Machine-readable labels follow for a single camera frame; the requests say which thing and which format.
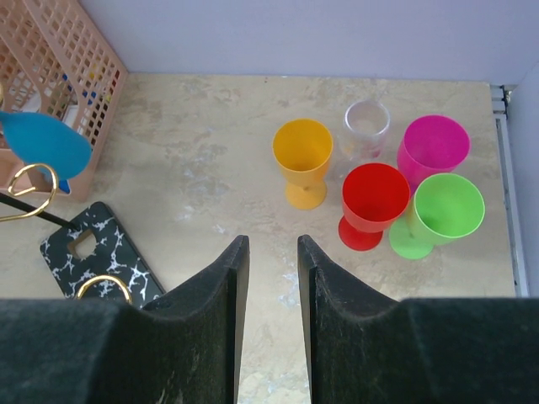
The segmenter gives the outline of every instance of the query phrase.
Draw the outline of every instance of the red goblet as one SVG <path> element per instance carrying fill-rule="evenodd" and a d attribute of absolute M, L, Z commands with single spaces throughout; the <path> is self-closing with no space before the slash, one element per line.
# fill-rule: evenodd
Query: red goblet
<path fill-rule="evenodd" d="M 410 201 L 407 179 L 394 167 L 371 162 L 355 168 L 344 180 L 339 236 L 356 251 L 376 247 Z"/>

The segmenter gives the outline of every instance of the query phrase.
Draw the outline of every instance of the gold metal ring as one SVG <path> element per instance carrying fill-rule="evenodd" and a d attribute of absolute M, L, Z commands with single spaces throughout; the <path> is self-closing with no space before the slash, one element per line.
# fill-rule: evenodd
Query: gold metal ring
<path fill-rule="evenodd" d="M 17 192 L 17 191 L 15 191 L 15 184 L 29 170 L 31 170 L 33 168 L 37 168 L 37 167 L 42 167 L 42 168 L 46 169 L 47 171 L 49 171 L 51 173 L 52 187 L 51 187 L 51 191 L 49 193 L 49 197 L 41 204 L 41 206 L 35 208 L 31 212 L 23 213 L 23 214 L 20 214 L 20 215 L 11 215 L 11 216 L 0 217 L 0 222 L 16 221 L 17 219 L 25 219 L 27 217 L 32 217 L 32 216 L 38 215 L 39 213 L 45 211 L 47 206 L 49 206 L 51 204 L 52 200 L 54 199 L 54 197 L 56 195 L 56 192 L 58 191 L 58 182 L 59 182 L 58 174 L 56 174 L 56 171 L 54 171 L 54 169 L 51 166 L 49 166 L 48 164 L 44 164 L 42 162 L 37 162 L 36 164 L 29 164 L 28 166 L 24 166 L 20 170 L 18 170 L 17 173 L 13 176 L 13 178 L 11 178 L 11 181 L 9 181 L 8 194 L 11 194 L 14 198 L 18 198 L 19 196 L 30 194 L 30 193 L 36 191 L 37 190 L 36 187 L 30 187 L 28 189 L 23 189 L 23 190 Z"/>
<path fill-rule="evenodd" d="M 130 305 L 133 304 L 133 300 L 131 299 L 131 293 L 129 293 L 129 290 L 127 289 L 127 286 L 124 284 L 124 282 L 121 279 L 110 275 L 98 275 L 88 279 L 78 290 L 75 299 L 81 299 L 90 286 L 92 286 L 93 284 L 98 284 L 99 282 L 102 282 L 104 280 L 109 280 L 110 282 L 114 282 L 115 284 L 117 284 L 124 294 L 125 301 L 127 301 L 127 303 L 129 303 Z"/>

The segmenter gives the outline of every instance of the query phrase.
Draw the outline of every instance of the blue spoon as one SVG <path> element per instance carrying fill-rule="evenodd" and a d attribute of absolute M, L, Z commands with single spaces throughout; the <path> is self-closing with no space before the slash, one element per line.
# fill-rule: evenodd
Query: blue spoon
<path fill-rule="evenodd" d="M 88 140 L 49 115 L 0 111 L 0 122 L 9 148 L 18 158 L 26 164 L 50 165 L 59 179 L 77 176 L 90 162 Z"/>

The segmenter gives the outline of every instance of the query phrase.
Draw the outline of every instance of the marble countertop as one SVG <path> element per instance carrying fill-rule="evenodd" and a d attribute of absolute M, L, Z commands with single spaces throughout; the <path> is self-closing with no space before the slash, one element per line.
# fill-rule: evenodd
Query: marble countertop
<path fill-rule="evenodd" d="M 342 244 L 338 183 L 328 181 L 328 197 L 315 210 L 287 204 L 272 154 L 275 132 L 286 121 L 312 118 L 339 136 L 348 105 L 368 97 L 390 111 L 382 161 L 392 165 L 406 127 L 419 116 L 445 114 L 464 125 L 472 153 L 456 172 L 485 198 L 487 213 L 477 232 L 408 261 L 392 251 L 387 234 L 369 252 Z M 58 199 L 50 212 L 70 219 L 95 200 L 116 213 L 166 290 L 203 269 L 236 235 L 250 237 L 242 404 L 308 403 L 296 274 L 301 234 L 394 299 L 514 294 L 487 83 L 133 74 L 90 200 Z M 0 207 L 1 215 L 10 211 Z M 0 297 L 61 297 L 39 249 L 55 229 L 35 218 L 2 223 Z"/>

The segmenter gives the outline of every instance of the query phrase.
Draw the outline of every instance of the yellow goblet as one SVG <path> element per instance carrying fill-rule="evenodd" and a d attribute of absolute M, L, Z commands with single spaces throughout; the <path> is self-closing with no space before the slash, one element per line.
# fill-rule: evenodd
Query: yellow goblet
<path fill-rule="evenodd" d="M 273 153 L 285 177 L 286 199 L 297 209 L 314 209 L 326 198 L 323 181 L 334 142 L 316 120 L 293 120 L 275 134 Z"/>

